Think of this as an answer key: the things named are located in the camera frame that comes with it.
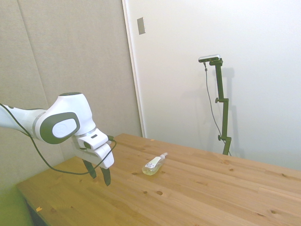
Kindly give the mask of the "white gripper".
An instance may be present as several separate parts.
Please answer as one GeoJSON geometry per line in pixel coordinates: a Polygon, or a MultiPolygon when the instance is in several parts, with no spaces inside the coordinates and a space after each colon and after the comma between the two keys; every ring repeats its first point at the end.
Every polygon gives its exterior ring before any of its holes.
{"type": "Polygon", "coordinates": [[[83,159],[83,163],[89,175],[95,179],[96,171],[92,164],[100,163],[104,182],[107,186],[111,184],[111,172],[109,167],[114,164],[114,157],[111,153],[108,136],[100,130],[92,130],[86,134],[72,136],[75,145],[75,154],[83,159]]]}

